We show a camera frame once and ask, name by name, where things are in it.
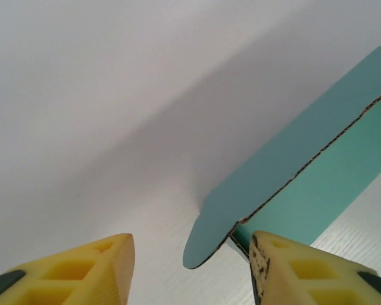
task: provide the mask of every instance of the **white table surface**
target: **white table surface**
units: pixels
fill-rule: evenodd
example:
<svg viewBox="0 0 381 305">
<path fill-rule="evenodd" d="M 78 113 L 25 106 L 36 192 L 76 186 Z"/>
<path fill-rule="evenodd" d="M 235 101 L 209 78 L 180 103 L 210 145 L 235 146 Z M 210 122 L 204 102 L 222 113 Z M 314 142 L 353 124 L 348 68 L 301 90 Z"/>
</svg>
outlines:
<svg viewBox="0 0 381 305">
<path fill-rule="evenodd" d="M 0 1 L 0 272 L 131 232 L 130 304 L 253 304 L 182 267 L 201 201 L 380 44 L 381 0 Z"/>
</svg>

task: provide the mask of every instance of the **cardboard edge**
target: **cardboard edge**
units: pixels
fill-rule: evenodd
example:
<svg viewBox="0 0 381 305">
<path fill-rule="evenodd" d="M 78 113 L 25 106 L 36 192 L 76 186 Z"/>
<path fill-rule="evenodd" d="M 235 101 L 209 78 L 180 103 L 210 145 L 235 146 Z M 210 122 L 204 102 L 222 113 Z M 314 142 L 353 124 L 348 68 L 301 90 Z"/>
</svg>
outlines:
<svg viewBox="0 0 381 305">
<path fill-rule="evenodd" d="M 294 181 L 314 160 L 316 160 L 323 151 L 329 148 L 334 142 L 336 142 L 343 134 L 345 134 L 351 127 L 353 127 L 368 111 L 370 111 L 374 105 L 376 105 L 379 101 L 381 101 L 381 95 L 374 99 L 370 104 L 368 104 L 360 113 L 358 117 L 356 117 L 351 123 L 349 123 L 339 134 L 337 134 L 332 140 L 330 140 L 320 151 L 315 154 L 292 178 L 290 178 L 283 186 L 281 186 L 273 195 L 271 195 L 267 200 L 265 200 L 258 208 L 256 208 L 249 216 L 242 218 L 234 223 L 231 230 L 225 235 L 225 238 L 217 245 L 217 247 L 212 251 L 210 255 L 208 255 L 202 262 L 200 262 L 197 266 L 188 269 L 196 269 L 202 266 L 206 261 L 208 261 L 220 247 L 226 242 L 226 240 L 230 237 L 232 238 L 232 234 L 235 232 L 237 226 L 239 224 L 245 224 L 248 222 L 257 212 L 263 209 L 264 206 L 268 204 L 275 196 L 277 196 L 284 188 L 286 188 L 292 181 Z M 242 248 L 242 246 L 237 242 L 235 242 L 235 238 L 232 238 L 233 242 L 236 246 L 243 252 L 246 253 L 246 250 Z"/>
<path fill-rule="evenodd" d="M 235 250 L 242 258 L 244 258 L 246 262 L 249 261 L 249 253 L 240 245 L 233 235 L 230 235 L 230 238 L 226 239 L 226 243 L 231 247 L 231 249 Z"/>
</svg>

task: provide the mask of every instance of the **teal cardboard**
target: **teal cardboard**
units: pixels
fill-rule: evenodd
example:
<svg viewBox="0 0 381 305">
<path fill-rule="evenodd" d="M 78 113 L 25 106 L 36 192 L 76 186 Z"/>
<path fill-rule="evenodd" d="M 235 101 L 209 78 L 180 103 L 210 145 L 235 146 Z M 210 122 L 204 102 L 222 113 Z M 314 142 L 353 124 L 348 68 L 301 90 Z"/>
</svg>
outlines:
<svg viewBox="0 0 381 305">
<path fill-rule="evenodd" d="M 307 168 L 304 166 L 312 158 L 318 157 L 321 150 L 324 153 L 325 147 L 329 150 L 335 146 L 337 141 L 331 146 L 327 145 L 345 132 L 345 128 L 358 119 L 367 106 L 379 97 L 381 97 L 381 47 L 368 55 L 212 190 L 204 201 L 185 246 L 184 266 L 194 269 L 207 261 L 236 228 L 250 230 L 248 225 L 244 227 L 238 225 L 246 222 L 265 203 L 269 202 L 266 207 L 271 206 L 275 202 L 272 201 L 275 194 L 292 179 L 297 180 L 302 172 L 308 171 L 314 163 Z M 372 175 L 367 175 L 368 183 L 371 182 L 369 180 L 370 177 L 372 180 Z M 288 201 L 282 202 L 281 205 L 286 207 Z M 333 218 L 347 206 L 347 201 L 345 202 L 341 205 L 335 203 L 336 206 L 333 207 L 329 203 L 323 203 L 325 205 L 323 208 L 333 210 L 330 216 Z M 265 212 L 266 207 L 258 214 Z M 277 208 L 277 213 L 287 214 L 284 207 Z M 282 227 L 288 221 L 289 218 L 285 218 L 284 221 L 274 222 L 267 227 L 267 231 L 283 232 Z M 310 222 L 312 218 L 305 218 L 303 215 L 301 221 Z M 298 236 L 295 239 L 301 240 L 302 237 Z M 303 239 L 308 242 L 313 237 L 306 236 Z"/>
<path fill-rule="evenodd" d="M 311 245 L 380 173 L 381 101 L 234 236 L 247 251 L 255 231 Z"/>
</svg>

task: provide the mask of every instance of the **dark stain on gripper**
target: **dark stain on gripper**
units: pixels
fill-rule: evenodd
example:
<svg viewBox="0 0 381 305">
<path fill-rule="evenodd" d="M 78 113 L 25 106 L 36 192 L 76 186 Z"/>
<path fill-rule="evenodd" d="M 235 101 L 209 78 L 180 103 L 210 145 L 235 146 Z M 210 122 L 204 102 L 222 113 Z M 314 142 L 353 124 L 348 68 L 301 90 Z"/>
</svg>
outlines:
<svg viewBox="0 0 381 305">
<path fill-rule="evenodd" d="M 381 294 L 381 277 L 365 271 L 358 272 L 358 275 Z"/>
<path fill-rule="evenodd" d="M 254 246 L 258 247 L 257 237 L 255 237 L 254 234 L 253 234 L 252 240 L 253 240 L 253 244 L 254 244 Z"/>
<path fill-rule="evenodd" d="M 25 276 L 25 271 L 14 270 L 0 275 L 0 295 Z"/>
<path fill-rule="evenodd" d="M 253 274 L 253 268 L 251 267 L 251 264 L 250 264 L 250 273 L 251 273 L 251 282 L 253 284 L 253 294 L 254 294 L 255 305 L 260 305 L 261 304 L 261 298 L 258 295 L 257 281 L 255 280 L 255 277 Z"/>
<path fill-rule="evenodd" d="M 265 273 L 265 280 L 267 280 L 267 277 L 268 277 L 270 263 L 271 263 L 271 260 L 268 258 L 267 259 L 267 272 Z"/>
</svg>

